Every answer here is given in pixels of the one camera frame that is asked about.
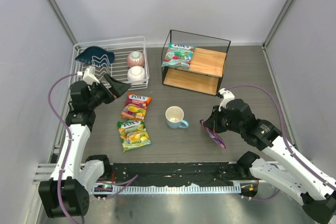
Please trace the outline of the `purple berries candy bag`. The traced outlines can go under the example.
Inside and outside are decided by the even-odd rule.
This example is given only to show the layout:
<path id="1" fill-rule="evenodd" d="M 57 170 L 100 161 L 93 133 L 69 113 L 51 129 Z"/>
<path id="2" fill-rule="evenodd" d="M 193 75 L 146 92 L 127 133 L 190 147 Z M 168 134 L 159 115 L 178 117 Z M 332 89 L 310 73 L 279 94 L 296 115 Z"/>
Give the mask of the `purple berries candy bag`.
<path id="1" fill-rule="evenodd" d="M 225 146 L 225 144 L 224 144 L 222 138 L 221 138 L 217 133 L 215 133 L 213 130 L 207 128 L 207 127 L 205 126 L 205 124 L 204 124 L 204 123 L 205 123 L 204 120 L 200 120 L 199 122 L 200 122 L 200 124 L 202 125 L 203 129 L 206 131 L 206 133 L 210 136 L 210 138 L 211 138 L 216 144 L 218 144 L 221 148 L 226 149 L 226 146 Z"/>

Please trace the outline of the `teal mint candy bag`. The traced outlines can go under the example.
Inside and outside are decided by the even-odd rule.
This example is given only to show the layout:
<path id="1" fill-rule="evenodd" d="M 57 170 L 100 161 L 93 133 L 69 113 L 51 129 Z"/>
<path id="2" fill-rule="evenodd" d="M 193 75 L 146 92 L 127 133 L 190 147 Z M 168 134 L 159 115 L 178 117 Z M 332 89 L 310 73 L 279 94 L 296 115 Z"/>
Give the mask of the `teal mint candy bag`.
<path id="1" fill-rule="evenodd" d="M 162 62 L 162 68 L 182 68 L 188 70 L 195 47 L 169 43 L 166 55 Z"/>

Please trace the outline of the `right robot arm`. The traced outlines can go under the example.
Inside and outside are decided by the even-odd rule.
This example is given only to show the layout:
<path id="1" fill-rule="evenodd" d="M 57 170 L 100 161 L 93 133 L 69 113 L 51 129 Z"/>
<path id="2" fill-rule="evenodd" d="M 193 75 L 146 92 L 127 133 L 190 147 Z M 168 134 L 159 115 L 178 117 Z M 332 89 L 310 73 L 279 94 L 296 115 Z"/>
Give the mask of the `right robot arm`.
<path id="1" fill-rule="evenodd" d="M 317 223 L 330 222 L 335 215 L 335 179 L 294 149 L 271 122 L 257 119 L 247 103 L 225 99 L 213 107 L 203 125 L 216 140 L 219 133 L 238 133 L 247 144 L 276 160 L 283 170 L 253 152 L 245 153 L 237 164 L 245 173 L 286 193 Z"/>

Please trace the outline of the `light blue mug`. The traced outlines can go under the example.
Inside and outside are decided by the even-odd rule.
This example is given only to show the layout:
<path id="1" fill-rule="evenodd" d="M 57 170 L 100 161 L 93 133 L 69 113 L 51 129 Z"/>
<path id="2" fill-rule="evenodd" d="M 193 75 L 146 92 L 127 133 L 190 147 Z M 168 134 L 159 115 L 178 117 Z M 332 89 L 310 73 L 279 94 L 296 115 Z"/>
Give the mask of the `light blue mug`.
<path id="1" fill-rule="evenodd" d="M 184 120 L 184 111 L 179 106 L 171 106 L 165 111 L 168 126 L 172 129 L 186 129 L 189 124 Z"/>

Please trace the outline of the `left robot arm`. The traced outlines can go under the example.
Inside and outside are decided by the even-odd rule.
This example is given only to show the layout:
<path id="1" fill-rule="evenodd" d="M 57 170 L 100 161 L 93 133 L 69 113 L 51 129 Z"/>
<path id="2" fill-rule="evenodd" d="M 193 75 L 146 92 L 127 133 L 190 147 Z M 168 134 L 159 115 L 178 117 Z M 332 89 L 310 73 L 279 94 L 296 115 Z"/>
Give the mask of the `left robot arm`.
<path id="1" fill-rule="evenodd" d="M 75 73 L 82 79 L 69 86 L 70 110 L 65 119 L 55 116 L 65 127 L 66 136 L 56 167 L 47 181 L 39 184 L 38 192 L 49 218 L 66 217 L 76 223 L 89 209 L 89 193 L 100 177 L 111 172 L 106 155 L 90 156 L 81 166 L 83 152 L 95 122 L 95 109 L 124 95 L 131 87 L 105 74 L 110 87 L 93 74 Z"/>

